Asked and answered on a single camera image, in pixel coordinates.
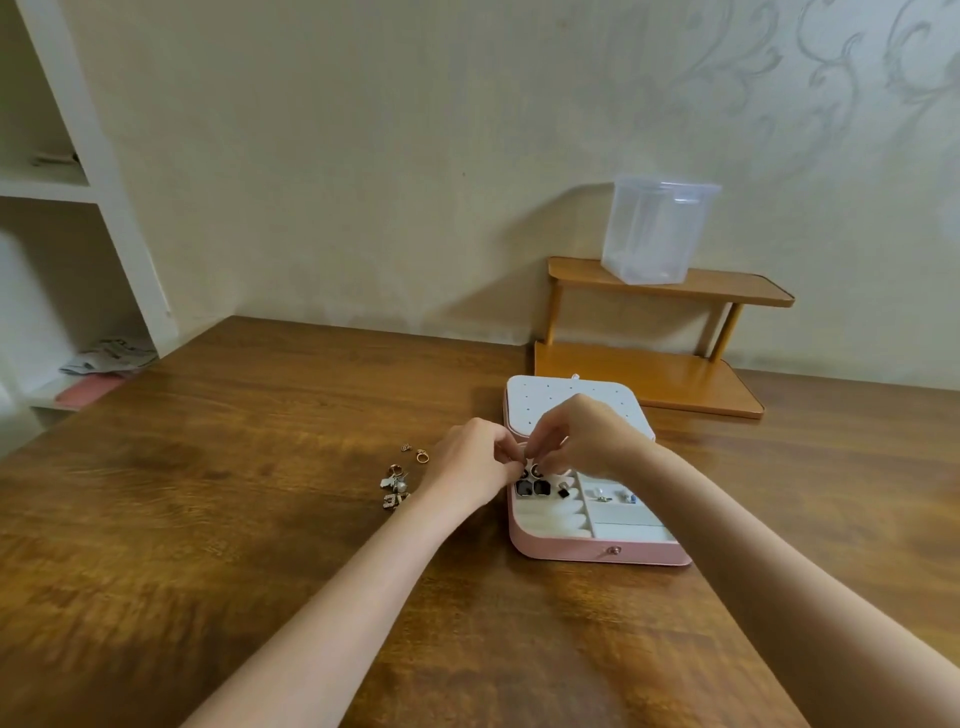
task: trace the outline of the forearm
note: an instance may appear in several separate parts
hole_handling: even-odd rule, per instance
[[[410,496],[186,726],[336,726],[457,522],[428,498]]]
[[[625,458],[622,480],[684,545],[814,728],[960,725],[957,667],[682,458],[662,448]]]

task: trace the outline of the person's left hand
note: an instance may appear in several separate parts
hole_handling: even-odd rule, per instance
[[[510,430],[474,417],[451,427],[433,448],[417,500],[431,502],[459,524],[518,480],[525,462]]]

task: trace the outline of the white shelving unit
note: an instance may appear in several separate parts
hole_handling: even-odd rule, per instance
[[[0,0],[0,455],[68,409],[60,366],[115,334],[179,344],[58,0]]]

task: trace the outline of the pink object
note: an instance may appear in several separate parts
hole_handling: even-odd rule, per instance
[[[503,398],[504,423],[525,443],[540,417],[583,393],[610,405],[651,440],[656,436],[636,397],[615,382],[512,376]],[[527,470],[532,471],[528,461]],[[547,496],[519,496],[507,487],[510,540],[534,559],[686,566],[691,559],[656,516],[620,483],[568,473],[550,476]],[[559,497],[561,481],[567,498]]]
[[[57,404],[62,404],[70,409],[83,409],[107,392],[119,387],[127,381],[128,377],[93,374],[78,376],[77,379],[79,381],[76,384],[67,387],[54,397]]]

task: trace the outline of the newspaper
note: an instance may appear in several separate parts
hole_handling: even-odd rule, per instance
[[[69,375],[136,374],[156,361],[156,349],[149,339],[114,336],[101,339],[60,367]]]

